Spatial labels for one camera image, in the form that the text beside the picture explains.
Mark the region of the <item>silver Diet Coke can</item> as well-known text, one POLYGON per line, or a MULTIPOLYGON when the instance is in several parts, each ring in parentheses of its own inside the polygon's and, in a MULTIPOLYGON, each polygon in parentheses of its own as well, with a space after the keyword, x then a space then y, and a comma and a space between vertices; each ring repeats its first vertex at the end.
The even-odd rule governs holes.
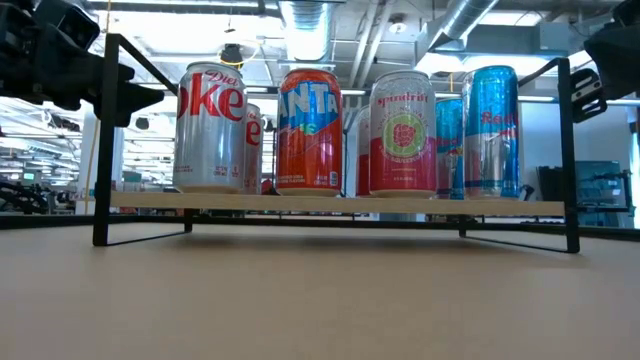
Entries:
POLYGON ((261 192, 263 123, 260 108, 248 103, 246 109, 244 188, 245 194, 261 192))
POLYGON ((179 82, 173 185, 182 193, 243 188, 246 87, 239 70, 194 62, 179 82))

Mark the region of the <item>black metal table frame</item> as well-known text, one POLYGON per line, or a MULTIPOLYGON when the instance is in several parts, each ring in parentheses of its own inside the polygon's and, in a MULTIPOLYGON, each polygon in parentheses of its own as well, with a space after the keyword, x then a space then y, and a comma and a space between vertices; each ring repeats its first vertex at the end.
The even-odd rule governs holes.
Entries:
MULTIPOLYGON (((419 223, 399 221, 360 221, 346 218, 333 217, 321 219, 312 217, 302 219, 268 218, 231 218, 231 217, 195 217, 191 220, 198 225, 233 225, 233 226, 289 226, 289 227, 315 227, 315 228, 369 228, 369 229, 403 229, 403 230, 457 230, 457 223, 419 223)), ((110 224, 128 223, 161 223, 183 224, 183 217, 155 216, 155 215, 111 215, 110 224)), ((90 226, 94 224, 93 215, 11 215, 0 216, 0 230, 90 226)), ((511 231, 531 232, 541 234, 564 235, 564 224, 539 224, 539 223, 467 223, 464 228, 467 231, 511 231)), ((640 230, 605 227, 580 227, 581 238, 598 238, 640 243, 640 230)))

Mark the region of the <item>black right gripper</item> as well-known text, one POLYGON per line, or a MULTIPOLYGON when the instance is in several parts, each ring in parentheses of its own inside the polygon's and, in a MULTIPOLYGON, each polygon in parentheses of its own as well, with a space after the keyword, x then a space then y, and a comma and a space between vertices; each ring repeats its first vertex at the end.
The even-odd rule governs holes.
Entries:
POLYGON ((581 69, 571 75, 574 123, 604 113, 605 98, 617 100, 640 92, 640 23, 629 26, 611 23, 587 39, 584 49, 595 62, 599 75, 592 69, 581 69))

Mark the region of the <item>orange-red Fanta can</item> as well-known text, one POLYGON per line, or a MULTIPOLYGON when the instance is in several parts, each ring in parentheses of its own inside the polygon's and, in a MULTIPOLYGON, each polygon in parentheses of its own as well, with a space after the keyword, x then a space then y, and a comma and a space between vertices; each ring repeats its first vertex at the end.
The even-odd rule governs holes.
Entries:
POLYGON ((275 186, 281 195, 336 197, 342 189, 342 94, 334 74, 290 71, 278 100, 275 186))

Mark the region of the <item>blue silver Red Bull can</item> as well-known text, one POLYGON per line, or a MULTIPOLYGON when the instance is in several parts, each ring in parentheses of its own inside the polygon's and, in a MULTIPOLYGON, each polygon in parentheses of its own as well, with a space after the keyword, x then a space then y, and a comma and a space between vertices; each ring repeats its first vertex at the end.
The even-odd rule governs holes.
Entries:
POLYGON ((464 188, 467 199, 516 199, 520 191, 518 78, 493 65, 463 81, 464 188))
POLYGON ((436 103, 437 195, 440 199, 464 198, 462 100, 436 103))

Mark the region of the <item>silver ventilation duct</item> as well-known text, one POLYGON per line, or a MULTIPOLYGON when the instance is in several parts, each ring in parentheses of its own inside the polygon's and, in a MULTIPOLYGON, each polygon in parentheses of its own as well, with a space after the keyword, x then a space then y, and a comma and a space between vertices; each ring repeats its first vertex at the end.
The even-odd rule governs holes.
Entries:
POLYGON ((445 13, 426 22, 416 41, 418 55, 462 51, 471 31, 500 0, 450 0, 445 13))
POLYGON ((322 61, 330 48, 334 6, 326 2, 278 3, 285 27, 287 54, 299 61, 322 61))

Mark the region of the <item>monitor on black stand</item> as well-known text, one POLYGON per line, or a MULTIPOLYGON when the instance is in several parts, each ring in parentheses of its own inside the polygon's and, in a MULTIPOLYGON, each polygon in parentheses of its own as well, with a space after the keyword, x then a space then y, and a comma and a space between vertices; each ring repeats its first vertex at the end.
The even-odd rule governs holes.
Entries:
MULTIPOLYGON (((581 226, 632 228, 635 207, 631 196, 630 173, 618 161, 577 161, 575 163, 577 204, 586 208, 578 215, 581 226)), ((563 171, 559 166, 536 166, 525 172, 526 183, 534 188, 534 199, 563 201, 563 171)))

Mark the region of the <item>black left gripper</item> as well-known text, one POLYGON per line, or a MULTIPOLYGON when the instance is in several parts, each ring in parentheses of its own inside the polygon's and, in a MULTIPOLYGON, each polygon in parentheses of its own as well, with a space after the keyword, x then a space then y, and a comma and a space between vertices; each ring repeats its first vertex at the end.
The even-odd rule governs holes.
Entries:
MULTIPOLYGON (((34 18, 38 4, 0 4, 0 97, 41 105, 52 101, 70 110, 95 83, 95 56, 60 30, 34 18)), ((164 99, 164 91, 130 80, 133 68, 118 65, 118 126, 164 99)))

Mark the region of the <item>black ceiling lamp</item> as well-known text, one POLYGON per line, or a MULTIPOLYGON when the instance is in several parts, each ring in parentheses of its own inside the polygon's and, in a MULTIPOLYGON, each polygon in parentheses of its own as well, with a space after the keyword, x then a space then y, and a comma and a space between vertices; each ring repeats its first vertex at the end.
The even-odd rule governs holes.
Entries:
POLYGON ((244 64, 244 59, 241 54, 241 46, 236 43, 225 44, 220 53, 220 62, 236 69, 241 69, 244 64))

